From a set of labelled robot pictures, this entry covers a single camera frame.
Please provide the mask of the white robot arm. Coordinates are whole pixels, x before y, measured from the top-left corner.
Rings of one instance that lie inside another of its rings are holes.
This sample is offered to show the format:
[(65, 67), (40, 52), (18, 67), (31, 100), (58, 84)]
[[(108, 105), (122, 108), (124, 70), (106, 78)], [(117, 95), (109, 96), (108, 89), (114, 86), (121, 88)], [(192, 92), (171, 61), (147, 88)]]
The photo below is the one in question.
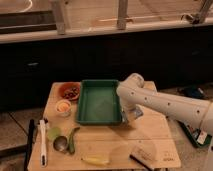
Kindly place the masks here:
[(123, 107), (143, 105), (211, 135), (202, 171), (213, 171), (213, 102), (157, 92), (145, 88), (144, 84), (144, 78), (138, 73), (119, 83), (116, 92), (124, 101)]

